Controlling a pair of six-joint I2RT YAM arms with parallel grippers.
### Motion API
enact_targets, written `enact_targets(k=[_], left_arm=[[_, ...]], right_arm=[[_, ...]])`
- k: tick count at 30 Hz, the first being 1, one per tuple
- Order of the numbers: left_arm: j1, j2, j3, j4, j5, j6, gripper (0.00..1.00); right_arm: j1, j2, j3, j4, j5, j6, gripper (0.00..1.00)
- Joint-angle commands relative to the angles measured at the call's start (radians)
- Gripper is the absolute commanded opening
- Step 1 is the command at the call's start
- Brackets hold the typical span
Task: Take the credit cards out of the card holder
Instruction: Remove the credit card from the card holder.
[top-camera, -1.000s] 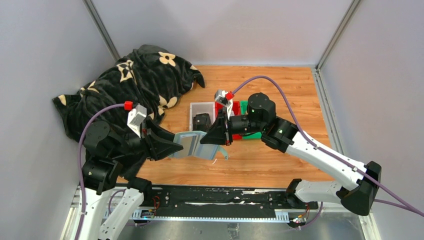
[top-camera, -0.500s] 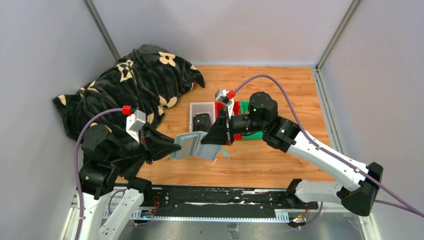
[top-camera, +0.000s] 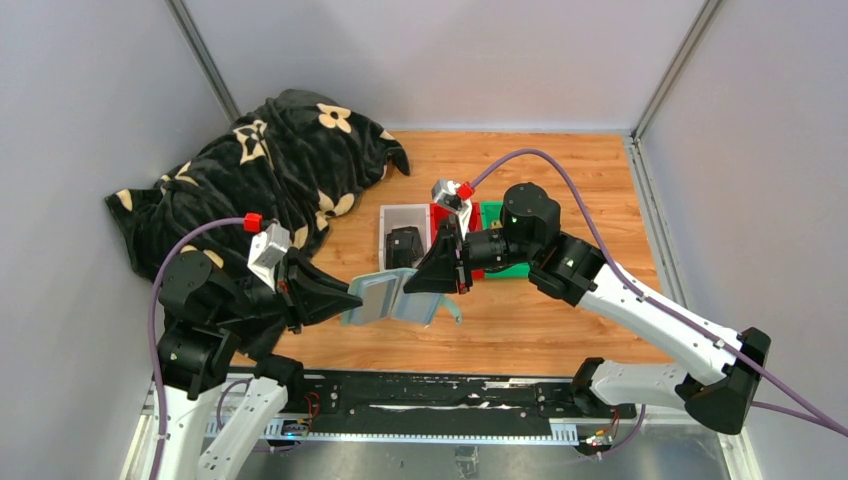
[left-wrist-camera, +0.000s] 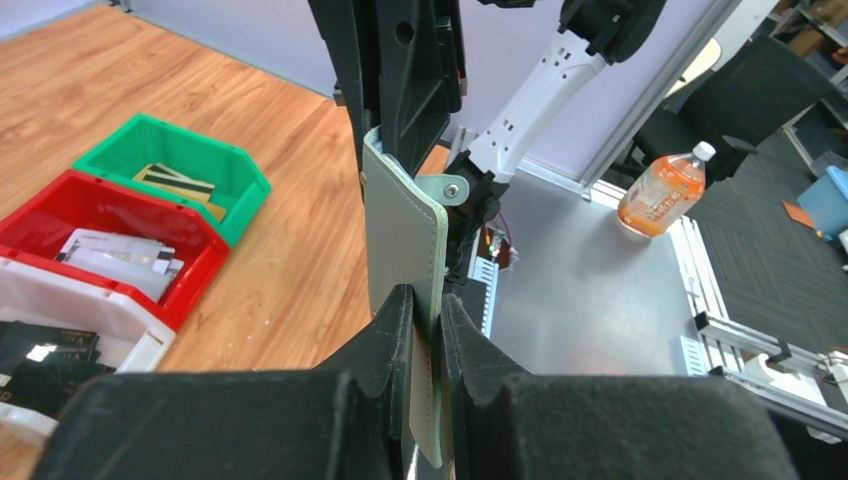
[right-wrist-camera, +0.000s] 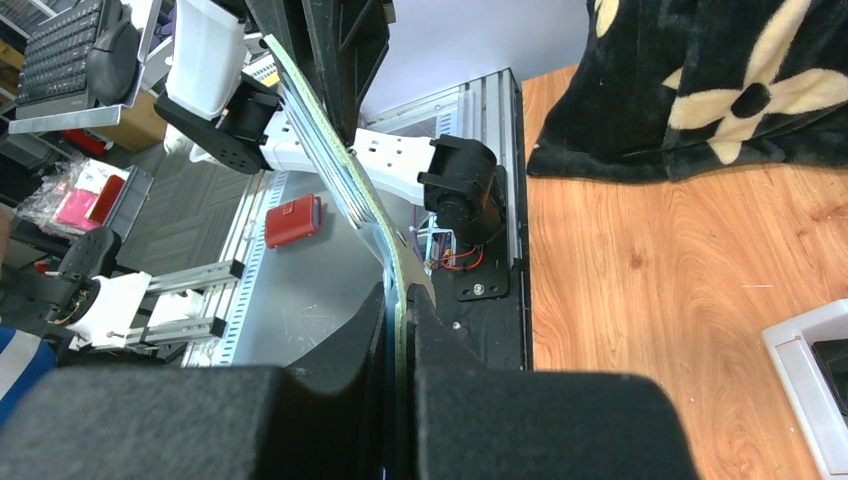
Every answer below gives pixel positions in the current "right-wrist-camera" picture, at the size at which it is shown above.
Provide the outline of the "teal leather card holder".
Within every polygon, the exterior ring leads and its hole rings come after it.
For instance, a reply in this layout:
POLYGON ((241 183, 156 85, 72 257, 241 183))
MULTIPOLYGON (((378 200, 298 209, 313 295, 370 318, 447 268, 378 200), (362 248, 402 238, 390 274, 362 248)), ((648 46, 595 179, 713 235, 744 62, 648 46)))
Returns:
POLYGON ((409 290, 430 289, 414 249, 392 221, 366 170, 345 146, 319 99, 295 61, 272 35, 263 37, 275 57, 287 115, 306 156, 332 194, 340 213, 383 267, 387 313, 385 330, 388 400, 384 467, 388 479, 410 479, 413 474, 411 373, 409 366, 409 290))

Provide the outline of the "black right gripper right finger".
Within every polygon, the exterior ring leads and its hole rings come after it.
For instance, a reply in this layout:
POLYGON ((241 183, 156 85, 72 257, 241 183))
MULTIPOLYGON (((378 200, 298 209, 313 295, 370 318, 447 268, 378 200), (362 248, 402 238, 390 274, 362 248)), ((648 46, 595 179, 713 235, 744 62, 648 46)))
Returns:
POLYGON ((489 368, 408 291, 417 479, 695 479, 679 415, 635 374, 489 368))

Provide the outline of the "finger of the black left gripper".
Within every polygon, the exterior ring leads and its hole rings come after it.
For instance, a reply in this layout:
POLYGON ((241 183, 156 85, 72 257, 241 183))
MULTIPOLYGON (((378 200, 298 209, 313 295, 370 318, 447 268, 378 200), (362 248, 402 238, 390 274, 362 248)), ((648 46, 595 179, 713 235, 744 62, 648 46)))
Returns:
POLYGON ((362 102, 389 49, 384 3, 314 0, 303 7, 320 97, 331 126, 350 147, 362 102))

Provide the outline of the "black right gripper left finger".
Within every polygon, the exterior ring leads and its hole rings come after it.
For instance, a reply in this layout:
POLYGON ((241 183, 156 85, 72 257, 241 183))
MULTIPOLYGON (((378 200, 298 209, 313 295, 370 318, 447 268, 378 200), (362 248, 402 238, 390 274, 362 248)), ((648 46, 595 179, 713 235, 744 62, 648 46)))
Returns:
POLYGON ((5 479, 377 479, 385 300, 285 367, 85 365, 1 430, 5 479))

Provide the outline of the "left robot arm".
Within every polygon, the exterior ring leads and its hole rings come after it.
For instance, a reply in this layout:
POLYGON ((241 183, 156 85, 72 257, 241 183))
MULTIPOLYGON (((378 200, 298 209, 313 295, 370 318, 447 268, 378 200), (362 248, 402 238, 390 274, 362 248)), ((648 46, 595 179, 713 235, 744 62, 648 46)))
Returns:
POLYGON ((381 1, 180 1, 173 63, 156 111, 221 164, 246 174, 290 170, 272 125, 288 119, 311 170, 376 254, 409 245, 377 190, 432 212, 459 246, 504 242, 506 202, 495 155, 442 135, 366 147, 359 109, 389 47, 381 1))

